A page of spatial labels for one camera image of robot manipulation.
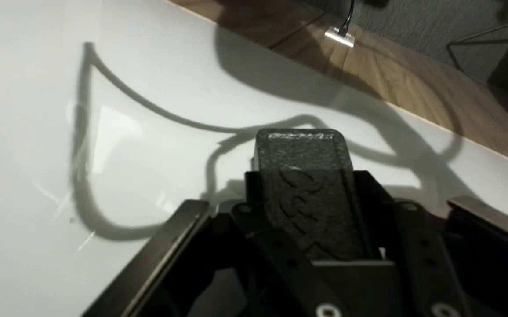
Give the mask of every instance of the white table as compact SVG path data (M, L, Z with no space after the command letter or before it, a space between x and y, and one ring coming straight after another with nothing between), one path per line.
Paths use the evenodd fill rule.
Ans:
M0 316L84 312L183 199L206 194L207 159L234 136L146 110L83 69L84 43L148 108L237 129L325 124L395 196L441 213L471 194L508 213L508 159L176 6L0 0ZM225 150L213 203L241 196L253 141Z

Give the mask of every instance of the wooden surface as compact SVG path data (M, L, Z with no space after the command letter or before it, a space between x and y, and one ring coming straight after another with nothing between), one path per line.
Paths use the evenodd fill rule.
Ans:
M323 16L292 0L174 0L318 73L332 76L508 157L508 104L455 69L352 27L355 48L323 37Z

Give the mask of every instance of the white surface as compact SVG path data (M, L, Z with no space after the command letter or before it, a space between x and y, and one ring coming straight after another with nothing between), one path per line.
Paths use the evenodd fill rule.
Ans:
M86 205L70 176L83 164L76 169L81 161L70 157L83 43L95 43L128 87L181 117L248 127L313 115L341 131L355 168L394 194L431 210L475 194L508 212L506 159L170 4L0 0L0 316L79 316L144 243L102 238L79 219ZM123 231L144 228L135 238L204 194L207 157L230 138L156 117L97 71L91 113L86 180L95 208ZM248 141L221 155L218 191L243 178L251 154Z

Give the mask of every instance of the black device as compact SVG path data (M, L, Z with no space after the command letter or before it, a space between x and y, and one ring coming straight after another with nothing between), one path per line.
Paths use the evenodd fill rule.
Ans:
M185 201L86 316L185 317L227 268L241 317L508 316L508 217L395 201L336 131L260 131L253 166L244 201Z

